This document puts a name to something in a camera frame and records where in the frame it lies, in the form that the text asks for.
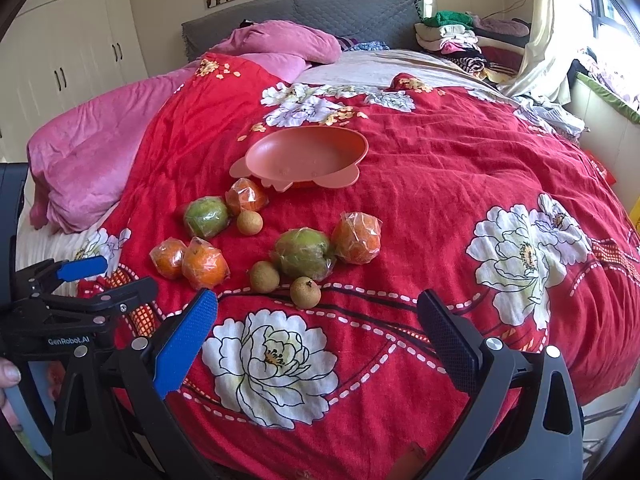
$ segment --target quilted headboard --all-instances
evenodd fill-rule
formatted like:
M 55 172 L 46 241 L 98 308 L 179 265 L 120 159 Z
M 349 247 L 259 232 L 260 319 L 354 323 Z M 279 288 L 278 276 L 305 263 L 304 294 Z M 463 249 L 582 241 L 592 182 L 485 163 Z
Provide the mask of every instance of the quilted headboard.
M 420 0 L 254 0 L 182 24 L 189 61 L 227 38 L 242 20 L 290 20 L 334 36 L 417 50 Z

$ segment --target pink dish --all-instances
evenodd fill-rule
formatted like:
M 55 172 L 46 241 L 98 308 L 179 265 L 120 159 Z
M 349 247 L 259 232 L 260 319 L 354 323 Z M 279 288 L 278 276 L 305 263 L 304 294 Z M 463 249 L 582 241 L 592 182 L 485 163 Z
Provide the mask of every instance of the pink dish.
M 279 192 L 313 183 L 337 189 L 356 183 L 357 164 L 369 143 L 360 133 L 337 126 L 285 128 L 256 142 L 229 170 L 233 178 L 256 176 Z

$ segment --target green cloth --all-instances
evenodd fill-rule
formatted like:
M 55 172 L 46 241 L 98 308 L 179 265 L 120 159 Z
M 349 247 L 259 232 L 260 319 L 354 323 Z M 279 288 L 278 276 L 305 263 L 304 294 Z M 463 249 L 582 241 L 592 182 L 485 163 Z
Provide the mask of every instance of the green cloth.
M 594 94 L 611 106 L 611 108 L 617 111 L 620 115 L 626 117 L 633 124 L 640 124 L 640 114 L 617 95 L 610 92 L 608 88 L 605 88 L 595 79 L 585 76 L 581 72 L 578 72 L 578 79 L 587 85 Z
M 444 27 L 444 25 L 464 25 L 471 30 L 474 20 L 468 14 L 462 12 L 454 12 L 453 10 L 441 10 L 431 18 L 423 18 L 422 22 L 427 27 Z

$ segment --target orange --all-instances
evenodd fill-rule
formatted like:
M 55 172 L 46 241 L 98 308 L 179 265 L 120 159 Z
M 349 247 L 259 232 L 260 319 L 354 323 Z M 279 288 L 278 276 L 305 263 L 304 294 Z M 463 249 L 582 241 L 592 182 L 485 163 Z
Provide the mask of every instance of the orange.
M 195 290 L 213 288 L 231 275 L 220 249 L 198 237 L 191 240 L 184 253 L 182 274 Z
M 160 276 L 168 280 L 177 280 L 182 275 L 182 258 L 186 250 L 187 246 L 181 240 L 167 238 L 151 249 L 149 256 Z
M 264 190 L 248 178 L 240 178 L 225 193 L 226 206 L 234 216 L 242 211 L 260 211 L 269 203 Z
M 342 261 L 368 264 L 380 254 L 380 220 L 366 213 L 342 213 L 331 241 Z

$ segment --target white curtain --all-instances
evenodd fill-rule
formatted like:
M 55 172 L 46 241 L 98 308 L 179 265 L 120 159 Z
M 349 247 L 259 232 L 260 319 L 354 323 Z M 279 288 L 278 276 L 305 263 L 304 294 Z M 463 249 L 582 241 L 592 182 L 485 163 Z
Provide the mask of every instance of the white curtain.
M 577 0 L 534 0 L 531 40 L 517 78 L 499 87 L 503 94 L 530 93 L 560 104 L 571 100 L 566 73 L 580 47 L 575 33 L 578 8 Z

